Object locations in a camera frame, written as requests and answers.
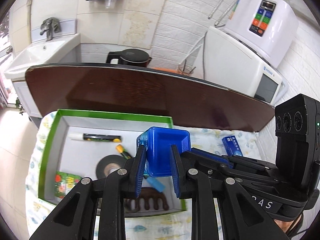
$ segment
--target silver bolt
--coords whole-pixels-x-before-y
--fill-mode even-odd
[[[188,170],[188,172],[191,175],[197,175],[198,174],[198,170],[196,170],[196,169],[190,169],[190,170]]]
[[[127,173],[127,170],[126,169],[119,169],[118,170],[118,174],[119,175],[124,175],[124,174],[126,174]]]
[[[89,178],[83,178],[83,179],[81,179],[81,183],[83,184],[83,185],[86,185],[86,184],[88,184],[90,182],[90,179]]]
[[[233,178],[226,178],[226,183],[229,185],[233,185],[235,183],[235,180]]]

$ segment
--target electric kettle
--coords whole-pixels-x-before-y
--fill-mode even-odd
[[[106,63],[147,67],[152,58],[141,49],[125,49],[123,51],[110,51]]]

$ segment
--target blue container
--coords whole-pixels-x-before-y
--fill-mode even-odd
[[[222,142],[229,156],[243,156],[238,141],[234,135],[222,138]]]
[[[147,149],[145,172],[151,177],[171,176],[171,145],[175,144],[180,154],[191,149],[188,131],[162,127],[151,127],[138,136],[137,147],[140,144]]]

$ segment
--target wooden panel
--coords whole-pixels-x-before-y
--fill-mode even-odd
[[[42,116],[59,108],[172,116],[175,125],[260,131],[269,104],[209,82],[138,67],[34,67],[26,72]]]

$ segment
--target sink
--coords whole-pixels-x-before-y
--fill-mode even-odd
[[[60,36],[51,41],[37,41],[26,47],[4,71],[11,80],[24,80],[26,70],[34,65],[58,63],[80,44],[80,34]]]

